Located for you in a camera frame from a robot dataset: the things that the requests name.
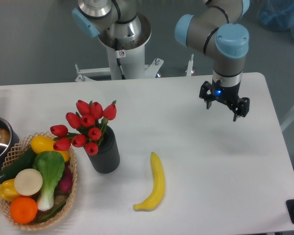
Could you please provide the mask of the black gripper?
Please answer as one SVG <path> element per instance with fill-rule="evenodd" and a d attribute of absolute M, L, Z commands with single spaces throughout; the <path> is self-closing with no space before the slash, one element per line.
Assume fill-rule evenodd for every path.
<path fill-rule="evenodd" d="M 233 121 L 236 122 L 239 117 L 246 117 L 250 106 L 248 97 L 239 97 L 240 84 L 224 87 L 219 80 L 212 83 L 205 81 L 200 88 L 199 98 L 204 100 L 207 110 L 213 101 L 226 105 L 234 113 Z"/>

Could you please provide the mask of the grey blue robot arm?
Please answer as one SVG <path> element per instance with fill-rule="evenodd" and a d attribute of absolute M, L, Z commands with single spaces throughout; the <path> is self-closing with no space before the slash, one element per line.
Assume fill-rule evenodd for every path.
<path fill-rule="evenodd" d="M 198 17 L 182 16 L 174 29 L 175 39 L 214 61 L 211 82 L 204 82 L 199 97 L 210 107 L 213 101 L 226 105 L 234 118 L 245 117 L 250 100 L 239 97 L 248 30 L 237 20 L 249 8 L 247 0 L 207 0 Z M 98 37 L 106 47 L 111 78 L 147 76 L 145 45 L 151 36 L 148 19 L 137 11 L 134 0 L 80 0 L 72 11 L 77 26 L 89 37 Z"/>

